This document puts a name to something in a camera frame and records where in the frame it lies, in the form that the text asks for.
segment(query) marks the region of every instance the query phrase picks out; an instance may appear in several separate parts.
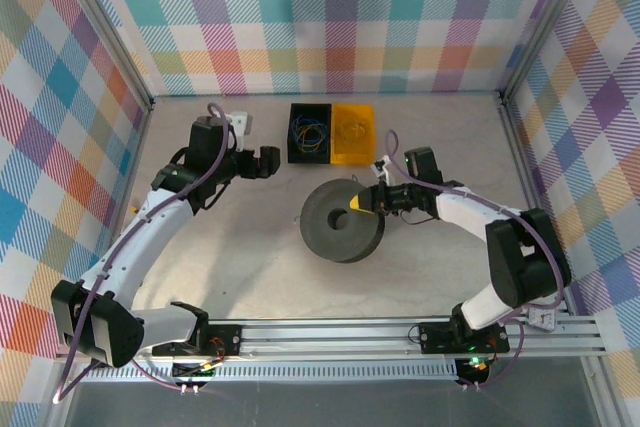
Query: wire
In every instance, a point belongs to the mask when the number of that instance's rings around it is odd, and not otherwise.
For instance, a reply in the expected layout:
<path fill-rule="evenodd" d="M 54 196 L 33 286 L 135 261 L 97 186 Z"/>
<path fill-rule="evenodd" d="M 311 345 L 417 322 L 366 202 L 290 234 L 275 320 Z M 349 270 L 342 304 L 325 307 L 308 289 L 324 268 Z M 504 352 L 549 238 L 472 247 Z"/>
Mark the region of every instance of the wire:
<path fill-rule="evenodd" d="M 220 359 L 220 362 L 222 362 L 224 360 L 224 356 L 226 352 L 224 340 L 222 340 L 220 337 L 214 337 L 209 342 L 213 343 L 216 346 L 216 353 L 218 354 L 218 358 Z"/>
<path fill-rule="evenodd" d="M 301 115 L 291 122 L 291 137 L 300 152 L 305 154 L 322 153 L 327 149 L 327 126 L 315 119 Z"/>
<path fill-rule="evenodd" d="M 218 199 L 220 197 L 222 197 L 222 194 L 224 194 L 224 191 L 227 190 L 227 187 L 229 187 L 229 185 L 231 184 L 231 182 L 226 182 L 222 188 L 220 189 L 220 192 L 218 192 L 216 194 L 216 196 L 213 198 L 213 200 L 209 203 L 209 205 L 205 205 L 202 210 L 209 210 L 211 207 L 213 207 L 216 202 L 218 201 Z"/>
<path fill-rule="evenodd" d="M 395 141 L 395 145 L 393 147 L 391 147 L 390 145 L 390 139 L 393 139 Z M 421 185 L 423 187 L 426 187 L 428 189 L 433 189 L 433 190 L 437 190 L 443 193 L 447 193 L 447 194 L 453 194 L 453 195 L 457 195 L 460 197 L 467 197 L 471 200 L 475 200 L 476 202 L 478 202 L 481 205 L 484 205 L 485 207 L 489 207 L 492 210 L 495 210 L 496 212 L 501 212 L 502 214 L 504 214 L 505 216 L 509 217 L 510 219 L 515 220 L 516 222 L 518 222 L 520 225 L 522 225 L 522 227 L 524 227 L 524 229 L 527 231 L 527 233 L 529 235 L 531 235 L 531 237 L 533 237 L 533 240 L 535 240 L 535 242 L 538 244 L 538 246 L 540 247 L 540 249 L 542 250 L 542 252 L 544 253 L 545 257 L 547 258 L 547 261 L 549 262 L 549 265 L 551 266 L 551 270 L 553 271 L 553 276 L 555 278 L 556 281 L 556 288 L 557 288 L 557 293 L 556 293 L 556 298 L 553 302 L 551 302 L 551 304 L 548 305 L 544 305 L 544 304 L 534 304 L 534 303 L 530 303 L 527 304 L 531 307 L 537 307 L 539 309 L 555 309 L 556 307 L 558 307 L 560 305 L 560 303 L 562 302 L 562 299 L 564 298 L 564 294 L 563 294 L 563 289 L 564 289 L 564 281 L 562 279 L 562 273 L 560 272 L 560 266 L 558 265 L 558 262 L 556 261 L 555 257 L 553 256 L 553 254 L 551 253 L 551 249 L 549 249 L 549 246 L 547 245 L 547 243 L 544 241 L 544 239 L 540 236 L 540 234 L 538 232 L 536 232 L 536 230 L 524 219 L 522 219 L 520 216 L 514 214 L 513 212 L 504 209 L 502 206 L 496 204 L 495 202 L 492 202 L 488 199 L 485 199 L 484 197 L 481 197 L 477 194 L 474 194 L 473 192 L 464 192 L 464 191 L 460 191 L 460 190 L 456 190 L 452 187 L 447 187 L 444 185 L 438 185 L 438 184 L 432 184 L 430 182 L 423 182 L 421 180 L 415 179 L 413 177 L 411 177 L 409 175 L 409 173 L 400 166 L 400 163 L 395 159 L 395 154 L 398 151 L 398 147 L 400 146 L 400 142 L 398 141 L 398 134 L 393 130 L 393 129 L 389 129 L 387 131 L 387 135 L 385 138 L 385 147 L 387 150 L 387 155 L 389 156 L 389 160 L 391 161 L 391 163 L 395 166 L 396 169 L 398 169 L 398 171 L 407 179 L 409 179 L 411 182 L 413 182 L 414 184 L 417 185 Z M 510 313 L 508 313 L 507 315 L 505 315 L 502 319 L 500 319 L 499 321 L 502 323 L 505 323 L 508 320 L 511 320 L 513 318 L 514 315 L 517 315 L 518 313 L 520 313 L 520 311 L 522 310 L 522 307 L 519 309 L 516 309 L 516 311 L 512 311 Z"/>
<path fill-rule="evenodd" d="M 367 135 L 367 123 L 357 117 L 347 117 L 338 125 L 340 136 L 347 143 L 356 143 Z"/>
<path fill-rule="evenodd" d="M 502 369 L 502 372 L 496 375 L 493 379 L 489 379 L 485 383 L 483 383 L 482 384 L 483 387 L 488 387 L 502 380 L 511 371 L 511 369 L 513 369 L 513 366 L 516 364 L 516 362 L 518 361 L 518 358 L 520 357 L 520 354 L 522 353 L 522 348 L 524 347 L 524 324 L 519 320 L 516 320 L 515 322 L 518 324 L 518 327 L 520 327 L 520 340 L 518 341 L 518 346 L 516 347 L 516 350 L 513 353 L 513 357 L 511 357 L 511 360 L 505 366 L 505 368 Z"/>
<path fill-rule="evenodd" d="M 494 339 L 493 336 L 489 337 L 489 343 L 493 347 L 493 359 L 491 359 L 491 362 L 495 362 L 496 360 L 498 360 L 498 344 L 496 343 L 496 339 Z"/>
<path fill-rule="evenodd" d="M 136 362 L 135 360 L 132 359 L 131 363 L 147 379 L 152 380 L 156 384 L 162 385 L 163 387 L 167 387 L 169 389 L 173 389 L 173 390 L 177 390 L 178 392 L 182 392 L 182 387 L 178 387 L 176 384 L 174 384 L 172 382 L 169 382 L 167 380 L 163 380 L 163 379 L 160 379 L 158 377 L 155 377 L 154 375 L 152 375 L 149 372 L 147 372 L 146 370 L 144 370 L 142 368 L 142 366 L 138 362 Z"/>
<path fill-rule="evenodd" d="M 207 111 L 209 112 L 209 114 L 211 114 L 211 116 L 216 115 L 214 113 L 214 110 L 217 112 L 218 116 L 222 120 L 222 145 L 226 147 L 229 143 L 229 123 L 227 122 L 227 118 L 224 114 L 224 111 L 222 110 L 222 108 L 220 108 L 220 106 L 218 106 L 218 104 L 211 102 L 210 104 L 207 105 Z M 209 170 L 207 170 L 202 177 L 197 179 L 192 184 L 186 186 L 177 194 L 172 195 L 171 197 L 168 197 L 166 200 L 156 205 L 153 209 L 151 209 L 147 213 L 147 216 L 145 219 L 139 219 L 130 228 L 125 230 L 122 236 L 113 245 L 111 254 L 109 254 L 107 259 L 105 260 L 104 265 L 102 267 L 102 271 L 96 276 L 96 280 L 93 283 L 93 287 L 91 287 L 91 290 L 87 294 L 87 298 L 85 299 L 84 304 L 82 305 L 82 309 L 80 309 L 80 314 L 78 315 L 76 327 L 73 331 L 73 338 L 71 339 L 71 345 L 69 346 L 69 353 L 67 354 L 67 360 L 65 361 L 64 367 L 62 369 L 62 374 L 60 375 L 60 381 L 58 382 L 58 386 L 56 388 L 55 394 L 52 399 L 54 404 L 57 404 L 62 399 L 64 399 L 69 394 L 69 392 L 71 392 L 73 387 L 75 387 L 75 385 L 84 376 L 86 376 L 91 370 L 88 368 L 83 370 L 73 381 L 71 381 L 71 383 L 68 386 L 65 387 L 65 384 L 67 383 L 67 379 L 69 378 L 69 373 L 71 372 L 73 359 L 75 358 L 76 352 L 78 351 L 78 346 L 80 345 L 80 337 L 82 335 L 82 330 L 84 329 L 84 325 L 87 321 L 87 315 L 89 314 L 89 309 L 91 307 L 91 304 L 93 303 L 93 299 L 95 299 L 98 293 L 98 289 L 100 288 L 100 285 L 102 284 L 105 277 L 107 276 L 107 272 L 109 272 L 109 270 L 113 266 L 113 262 L 115 261 L 118 254 L 122 251 L 123 247 L 133 238 L 133 236 L 140 230 L 140 228 L 142 228 L 143 225 L 147 224 L 149 219 L 153 218 L 158 212 L 160 212 L 162 209 L 164 209 L 166 206 L 168 206 L 172 202 L 176 200 L 184 199 L 192 190 L 197 189 L 198 187 L 200 187 L 200 185 L 206 182 L 207 179 L 211 177 L 211 175 L 217 170 L 217 168 L 222 163 L 222 159 L 226 153 L 226 150 L 227 150 L 226 148 L 220 149 L 220 152 L 218 152 L 218 156 L 216 157 L 215 161 L 213 162 L 213 164 L 211 164 L 211 167 L 209 167 Z"/>
<path fill-rule="evenodd" d="M 171 160 L 169 161 L 169 163 L 170 164 L 177 164 L 180 161 L 180 159 L 184 156 L 186 151 L 187 151 L 187 148 L 186 147 L 182 147 L 180 150 L 178 150 L 178 152 L 173 154 L 173 157 L 171 157 Z"/>
<path fill-rule="evenodd" d="M 418 341 L 416 342 L 415 340 L 413 340 L 413 339 L 411 338 L 411 332 L 413 332 L 413 329 L 415 329 L 416 327 L 419 327 L 419 325 L 420 325 L 420 324 L 416 324 L 416 325 L 412 326 L 412 327 L 409 329 L 409 332 L 407 332 L 407 339 L 409 339 L 409 342 L 412 342 L 412 343 L 414 343 L 414 344 L 418 344 L 418 345 L 420 345 L 420 341 L 418 340 Z"/>
<path fill-rule="evenodd" d="M 429 217 L 428 219 L 424 219 L 424 220 L 420 220 L 418 222 L 409 222 L 407 219 L 404 218 L 404 216 L 402 215 L 404 212 L 408 212 L 407 210 L 401 210 L 400 211 L 400 218 L 402 219 L 402 221 L 407 224 L 407 225 L 420 225 L 420 224 L 424 224 L 425 222 L 429 222 L 431 220 L 436 220 L 435 217 Z"/>

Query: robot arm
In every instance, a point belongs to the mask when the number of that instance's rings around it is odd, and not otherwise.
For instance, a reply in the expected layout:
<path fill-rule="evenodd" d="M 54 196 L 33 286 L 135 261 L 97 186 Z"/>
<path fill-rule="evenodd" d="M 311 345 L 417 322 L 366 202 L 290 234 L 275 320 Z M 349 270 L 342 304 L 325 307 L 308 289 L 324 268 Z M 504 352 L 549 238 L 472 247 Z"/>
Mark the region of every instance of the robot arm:
<path fill-rule="evenodd" d="M 417 208 L 436 219 L 462 227 L 487 243 L 491 283 L 453 309 L 451 330 L 459 343 L 496 324 L 505 315 L 557 289 L 553 270 L 533 238 L 509 211 L 529 223 L 550 248 L 560 266 L 564 286 L 571 282 L 564 253 L 549 216 L 541 209 L 520 211 L 504 207 L 497 212 L 468 198 L 471 191 L 456 181 L 444 182 L 430 148 L 405 153 L 412 177 L 449 187 L 462 195 L 440 192 L 414 183 L 389 186 L 384 181 L 365 189 L 351 208 L 382 215 L 398 215 Z"/>
<path fill-rule="evenodd" d="M 118 240 L 78 282 L 60 281 L 51 299 L 61 342 L 70 344 L 78 324 L 79 313 L 98 277 L 104 275 L 106 259 L 117 248 L 108 275 L 99 285 L 88 311 L 79 340 L 78 350 L 95 360 L 121 367 L 140 349 L 170 342 L 186 342 L 195 350 L 206 351 L 208 315 L 193 306 L 179 302 L 154 310 L 132 311 L 135 294 L 147 272 L 173 236 L 200 209 L 208 209 L 232 179 L 268 178 L 280 166 L 280 151 L 261 147 L 260 157 L 244 149 L 244 137 L 249 133 L 251 118 L 242 112 L 227 115 L 232 146 L 223 146 L 222 120 L 215 116 L 200 117 L 191 127 L 188 147 L 180 149 L 171 162 L 158 172 L 144 204 L 136 218 Z M 209 170 L 221 149 L 222 162 L 212 175 L 186 197 L 176 198 L 155 213 L 148 212 L 195 183 Z M 135 225 L 142 225 L 123 245 L 123 238 Z"/>

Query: yellow bin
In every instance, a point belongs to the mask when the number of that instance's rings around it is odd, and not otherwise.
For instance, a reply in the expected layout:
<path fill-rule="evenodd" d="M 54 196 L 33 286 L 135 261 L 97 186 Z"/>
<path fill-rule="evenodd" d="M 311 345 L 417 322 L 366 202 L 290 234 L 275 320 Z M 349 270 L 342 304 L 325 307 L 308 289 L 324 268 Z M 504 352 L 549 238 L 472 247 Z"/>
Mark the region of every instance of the yellow bin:
<path fill-rule="evenodd" d="M 369 165 L 376 151 L 373 107 L 365 104 L 331 106 L 331 163 Z"/>

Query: gray roll of tape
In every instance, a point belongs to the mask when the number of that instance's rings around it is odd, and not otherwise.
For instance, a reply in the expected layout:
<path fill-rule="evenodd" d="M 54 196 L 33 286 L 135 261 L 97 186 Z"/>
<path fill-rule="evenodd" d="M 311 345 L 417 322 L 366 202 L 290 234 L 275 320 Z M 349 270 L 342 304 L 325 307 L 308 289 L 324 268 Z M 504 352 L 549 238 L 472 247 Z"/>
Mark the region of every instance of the gray roll of tape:
<path fill-rule="evenodd" d="M 384 234 L 384 217 L 349 208 L 364 188 L 353 180 L 336 179 L 311 192 L 300 214 L 300 233 L 313 253 L 351 263 L 376 249 Z"/>

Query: plaid wall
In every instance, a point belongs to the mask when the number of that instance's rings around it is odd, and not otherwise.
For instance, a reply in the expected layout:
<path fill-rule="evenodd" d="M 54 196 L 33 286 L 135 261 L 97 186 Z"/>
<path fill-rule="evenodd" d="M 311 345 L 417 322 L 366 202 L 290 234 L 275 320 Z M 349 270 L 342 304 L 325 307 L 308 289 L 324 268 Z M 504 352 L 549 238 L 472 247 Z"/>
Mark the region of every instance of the plaid wall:
<path fill-rule="evenodd" d="M 529 18 L 527 19 L 527 22 L 524 28 L 522 29 L 522 32 L 520 33 L 518 42 L 515 48 L 513 49 L 513 51 L 511 52 L 511 56 L 509 57 L 509 61 L 507 62 L 507 67 L 504 69 L 504 72 L 502 73 L 500 81 L 498 82 L 497 90 L 502 91 L 507 86 L 507 82 L 509 82 L 509 79 L 511 78 L 511 75 L 513 74 L 514 69 L 522 59 L 524 48 L 527 46 L 527 44 L 531 40 L 531 37 L 533 36 L 533 33 L 535 31 L 535 28 L 538 25 L 538 22 L 540 21 L 540 17 L 542 16 L 542 13 L 547 8 L 548 3 L 549 3 L 549 0 L 537 0 L 535 7 L 531 11 Z"/>
<path fill-rule="evenodd" d="M 77 0 L 0 0 L 0 426 L 35 425 L 51 289 L 106 250 L 142 115 Z"/>
<path fill-rule="evenodd" d="M 570 0 L 516 96 L 537 188 L 640 425 L 640 0 Z"/>
<path fill-rule="evenodd" d="M 103 2 L 159 95 L 494 90 L 535 5 L 535 0 Z"/>

